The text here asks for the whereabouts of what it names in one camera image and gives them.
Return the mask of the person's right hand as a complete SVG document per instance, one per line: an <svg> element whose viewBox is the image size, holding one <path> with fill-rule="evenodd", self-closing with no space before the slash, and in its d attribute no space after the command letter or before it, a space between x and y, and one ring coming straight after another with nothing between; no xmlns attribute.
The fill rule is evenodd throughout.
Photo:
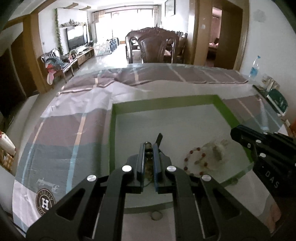
<svg viewBox="0 0 296 241"><path fill-rule="evenodd" d="M273 233L276 229L276 223L281 218L281 210L271 195L267 197L263 216L264 224L268 227L270 233Z"/></svg>

